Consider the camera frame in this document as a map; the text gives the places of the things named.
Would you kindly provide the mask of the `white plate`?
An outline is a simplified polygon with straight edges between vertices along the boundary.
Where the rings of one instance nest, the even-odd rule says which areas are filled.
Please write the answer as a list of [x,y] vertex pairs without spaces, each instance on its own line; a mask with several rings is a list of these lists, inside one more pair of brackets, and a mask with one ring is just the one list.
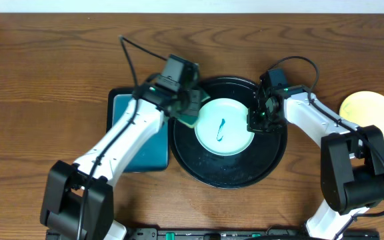
[[204,104],[194,127],[198,142],[210,153],[236,155],[251,144],[254,133],[247,130],[248,108],[234,99],[219,98]]

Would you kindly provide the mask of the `green scrubbing sponge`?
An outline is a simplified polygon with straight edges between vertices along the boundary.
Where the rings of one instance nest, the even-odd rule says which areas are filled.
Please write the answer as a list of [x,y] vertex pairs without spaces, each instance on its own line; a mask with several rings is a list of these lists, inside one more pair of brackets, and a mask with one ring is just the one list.
[[190,89],[185,93],[186,98],[182,100],[183,106],[177,120],[189,128],[194,128],[198,122],[199,110],[210,96],[200,87]]

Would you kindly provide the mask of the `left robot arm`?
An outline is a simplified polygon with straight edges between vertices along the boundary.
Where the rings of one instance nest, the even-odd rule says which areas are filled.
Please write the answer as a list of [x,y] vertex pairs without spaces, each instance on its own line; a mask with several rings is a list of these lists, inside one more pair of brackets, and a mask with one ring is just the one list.
[[40,222],[66,239],[124,239],[127,228],[114,218],[113,192],[140,148],[164,121],[184,116],[194,126],[208,94],[199,86],[172,92],[146,82],[105,136],[86,154],[49,171]]

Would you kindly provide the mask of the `yellow plate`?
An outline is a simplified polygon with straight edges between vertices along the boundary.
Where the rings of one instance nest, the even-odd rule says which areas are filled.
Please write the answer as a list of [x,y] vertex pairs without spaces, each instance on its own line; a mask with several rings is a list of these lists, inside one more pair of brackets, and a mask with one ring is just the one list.
[[346,97],[339,115],[361,127],[374,125],[384,137],[384,96],[373,91],[359,91]]

